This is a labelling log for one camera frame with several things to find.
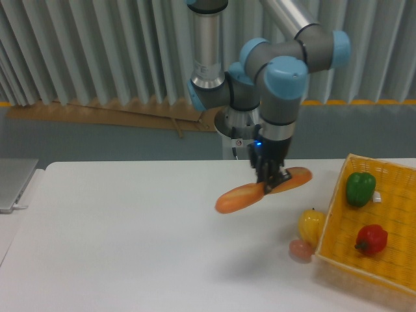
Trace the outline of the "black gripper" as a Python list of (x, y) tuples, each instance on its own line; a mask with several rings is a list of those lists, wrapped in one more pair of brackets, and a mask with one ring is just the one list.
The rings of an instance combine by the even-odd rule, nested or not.
[(292, 179), (289, 171), (283, 168), (291, 141), (291, 138), (269, 140), (258, 135), (254, 142), (248, 145), (251, 167), (256, 171), (257, 182), (265, 184), (265, 195)]

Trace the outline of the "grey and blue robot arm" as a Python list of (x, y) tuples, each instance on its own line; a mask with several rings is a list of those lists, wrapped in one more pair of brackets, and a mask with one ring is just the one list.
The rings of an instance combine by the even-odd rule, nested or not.
[(343, 31), (327, 32), (298, 1), (263, 1), (286, 41), (247, 41), (239, 60), (222, 62), (221, 15), (227, 1), (187, 1), (194, 18), (194, 69), (187, 87), (195, 109), (220, 106), (250, 115), (248, 156), (268, 194), (290, 181), (285, 158), (310, 73), (348, 63), (351, 45)]

